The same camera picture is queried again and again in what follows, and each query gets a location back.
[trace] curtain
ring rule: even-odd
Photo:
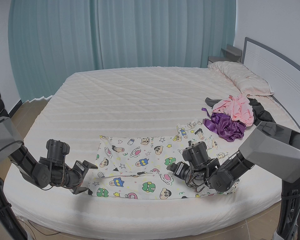
[[[233,44],[236,0],[12,0],[8,42],[22,101],[75,72],[206,67]]]

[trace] pink clothing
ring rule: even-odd
[[[253,109],[249,105],[248,98],[240,94],[237,97],[229,96],[214,105],[212,111],[214,113],[225,113],[229,115],[232,121],[243,122],[247,127],[254,122]]]

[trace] white wall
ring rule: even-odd
[[[8,113],[20,101],[8,51],[8,15],[10,6],[11,0],[0,0],[0,94]]]
[[[236,13],[235,47],[249,37],[300,65],[300,0],[237,0]]]

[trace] pillow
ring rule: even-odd
[[[270,96],[274,92],[268,82],[239,62],[219,61],[207,66],[228,77],[242,94]]]

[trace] mattress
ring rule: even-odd
[[[95,161],[99,135],[174,136],[175,127],[206,118],[206,97],[222,99],[239,90],[213,69],[142,67],[75,73],[52,97],[24,139],[38,160],[48,139],[70,145],[66,162]],[[270,97],[256,97],[275,121],[299,131]],[[227,143],[235,152],[243,139]],[[86,176],[84,184],[90,179]],[[174,200],[136,200],[73,195],[63,188],[42,191],[26,182],[15,166],[4,192],[14,213],[45,227],[98,239],[165,239],[197,235],[237,223],[280,200],[281,180],[255,166],[242,177],[235,194]]]

